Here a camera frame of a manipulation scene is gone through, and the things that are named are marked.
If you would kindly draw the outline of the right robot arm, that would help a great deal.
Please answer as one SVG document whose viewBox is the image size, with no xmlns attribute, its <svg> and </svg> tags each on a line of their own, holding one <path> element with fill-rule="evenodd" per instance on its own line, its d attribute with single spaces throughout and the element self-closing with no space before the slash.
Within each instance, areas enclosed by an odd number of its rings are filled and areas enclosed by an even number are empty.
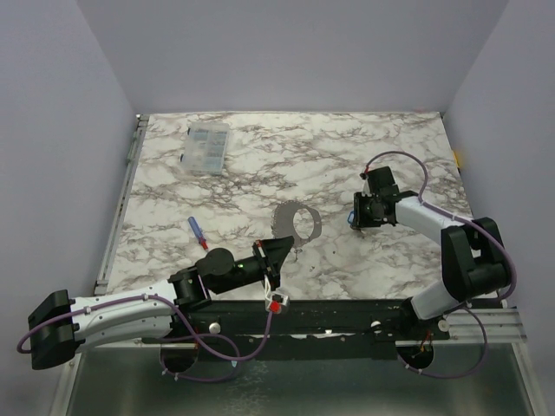
<svg viewBox="0 0 555 416">
<path fill-rule="evenodd" d="M 441 279 L 408 300 L 408 312 L 398 318 L 409 339 L 426 333 L 430 319 L 471 301 L 505 289 L 510 295 L 516 270 L 490 218 L 456 216 L 424 201 L 415 192 L 381 195 L 357 192 L 350 225 L 355 230 L 404 225 L 441 248 Z"/>
</svg>

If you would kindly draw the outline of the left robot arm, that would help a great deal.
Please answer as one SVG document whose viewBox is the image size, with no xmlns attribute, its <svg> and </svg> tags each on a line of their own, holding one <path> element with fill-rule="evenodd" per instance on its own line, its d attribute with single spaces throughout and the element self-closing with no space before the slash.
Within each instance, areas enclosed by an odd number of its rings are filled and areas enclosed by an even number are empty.
<svg viewBox="0 0 555 416">
<path fill-rule="evenodd" d="M 186 314 L 208 306 L 212 295 L 253 283 L 262 283 L 265 307 L 277 313 L 281 304 L 273 293 L 293 245 L 292 236 L 258 240 L 252 256 L 240 260 L 212 249 L 166 280 L 115 295 L 72 298 L 65 289 L 54 291 L 29 315 L 29 331 L 16 350 L 30 355 L 33 369 L 45 370 L 114 341 L 165 335 L 184 341 L 192 329 Z"/>
</svg>

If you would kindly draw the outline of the metal key ring plate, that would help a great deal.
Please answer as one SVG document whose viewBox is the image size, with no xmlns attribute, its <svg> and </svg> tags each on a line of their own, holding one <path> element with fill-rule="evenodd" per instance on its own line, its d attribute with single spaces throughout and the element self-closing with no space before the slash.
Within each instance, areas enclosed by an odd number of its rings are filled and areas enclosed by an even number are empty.
<svg viewBox="0 0 555 416">
<path fill-rule="evenodd" d="M 293 237 L 294 249 L 321 237 L 322 231 L 323 221 L 319 211 L 297 200 L 285 201 L 273 212 L 273 237 Z"/>
</svg>

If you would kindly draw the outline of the black tag key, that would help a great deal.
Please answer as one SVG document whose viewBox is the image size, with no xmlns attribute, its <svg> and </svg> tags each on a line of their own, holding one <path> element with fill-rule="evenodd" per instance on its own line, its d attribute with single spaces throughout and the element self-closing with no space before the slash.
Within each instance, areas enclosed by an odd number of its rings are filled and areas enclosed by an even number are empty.
<svg viewBox="0 0 555 416">
<path fill-rule="evenodd" d="M 293 262 L 296 263 L 298 261 L 299 255 L 303 252 L 302 249 L 300 248 L 295 248 L 294 249 L 294 259 Z"/>
</svg>

